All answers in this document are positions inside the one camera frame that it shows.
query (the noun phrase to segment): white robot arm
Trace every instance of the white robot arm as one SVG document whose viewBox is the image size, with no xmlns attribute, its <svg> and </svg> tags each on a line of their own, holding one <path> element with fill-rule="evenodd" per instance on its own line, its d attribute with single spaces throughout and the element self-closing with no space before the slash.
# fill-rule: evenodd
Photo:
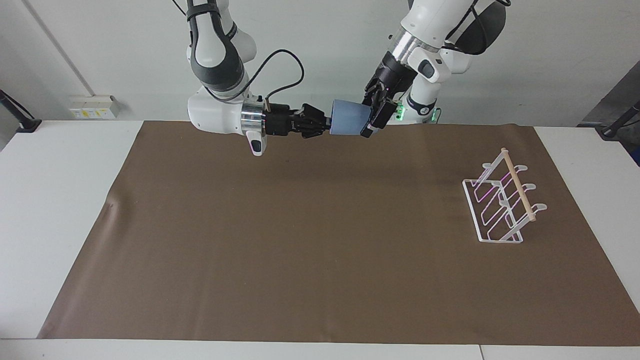
<svg viewBox="0 0 640 360">
<path fill-rule="evenodd" d="M 189 98 L 189 119 L 199 129 L 221 134 L 245 135 L 254 155 L 261 156 L 267 135 L 301 133 L 304 138 L 329 129 L 324 113 L 304 104 L 300 110 L 266 104 L 249 91 L 244 63 L 255 57 L 251 36 L 237 28 L 228 0 L 188 0 L 191 28 L 188 59 L 202 83 Z"/>
<path fill-rule="evenodd" d="M 394 124 L 430 123 L 441 84 L 470 67 L 500 35 L 509 2 L 415 0 L 365 88 L 371 116 L 360 134 Z"/>
<path fill-rule="evenodd" d="M 237 28 L 228 0 L 188 0 L 188 58 L 202 88 L 189 98 L 191 122 L 213 133 L 245 135 L 254 155 L 267 135 L 321 135 L 331 119 L 311 105 L 300 110 L 268 104 L 249 91 L 244 63 L 255 57 L 251 36 Z M 394 117 L 398 124 L 426 123 L 441 84 L 465 72 L 504 27 L 508 0 L 415 0 L 365 88 L 371 115 L 360 134 L 370 137 Z"/>
</svg>

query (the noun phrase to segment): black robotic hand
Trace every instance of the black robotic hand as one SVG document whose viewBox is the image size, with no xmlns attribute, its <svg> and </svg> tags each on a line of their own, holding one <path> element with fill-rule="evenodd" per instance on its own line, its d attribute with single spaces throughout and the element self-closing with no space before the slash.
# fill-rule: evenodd
<svg viewBox="0 0 640 360">
<path fill-rule="evenodd" d="M 265 112 L 264 123 L 267 135 L 286 136 L 301 133 L 305 139 L 322 135 L 331 128 L 331 120 L 324 112 L 309 104 L 300 110 L 291 110 L 289 105 L 271 104 L 271 111 Z"/>
</svg>

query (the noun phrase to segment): brown mat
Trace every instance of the brown mat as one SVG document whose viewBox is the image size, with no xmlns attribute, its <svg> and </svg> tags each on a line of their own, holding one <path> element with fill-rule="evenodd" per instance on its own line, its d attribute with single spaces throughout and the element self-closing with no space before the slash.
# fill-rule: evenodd
<svg viewBox="0 0 640 360">
<path fill-rule="evenodd" d="M 461 180 L 501 147 L 549 210 L 479 243 Z M 640 345 L 535 130 L 246 140 L 145 122 L 40 338 Z"/>
</svg>

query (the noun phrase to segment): power outlet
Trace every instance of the power outlet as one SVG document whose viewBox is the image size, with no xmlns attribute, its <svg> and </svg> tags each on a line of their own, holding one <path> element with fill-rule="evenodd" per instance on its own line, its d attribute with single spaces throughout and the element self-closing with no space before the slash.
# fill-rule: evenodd
<svg viewBox="0 0 640 360">
<path fill-rule="evenodd" d="M 120 113 L 116 99 L 110 95 L 72 96 L 70 101 L 69 111 L 76 119 L 111 120 Z"/>
</svg>

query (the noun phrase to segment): wooden dowel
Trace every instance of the wooden dowel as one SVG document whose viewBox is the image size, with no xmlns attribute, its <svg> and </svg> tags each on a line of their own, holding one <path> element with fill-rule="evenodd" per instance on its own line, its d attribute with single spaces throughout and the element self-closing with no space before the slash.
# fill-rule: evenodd
<svg viewBox="0 0 640 360">
<path fill-rule="evenodd" d="M 533 213 L 533 209 L 531 208 L 531 203 L 529 202 L 529 198 L 527 198 L 527 194 L 524 192 L 522 188 L 522 183 L 520 182 L 520 178 L 518 177 L 518 173 L 516 172 L 516 168 L 513 166 L 513 162 L 511 161 L 511 156 L 509 156 L 509 151 L 506 148 L 502 148 L 502 155 L 504 156 L 504 162 L 507 163 L 507 167 L 509 168 L 509 172 L 511 173 L 511 177 L 513 178 L 513 183 L 518 190 L 518 194 L 520 195 L 520 200 L 522 200 L 522 205 L 524 205 L 524 209 L 529 216 L 529 220 L 536 221 L 536 214 Z"/>
</svg>

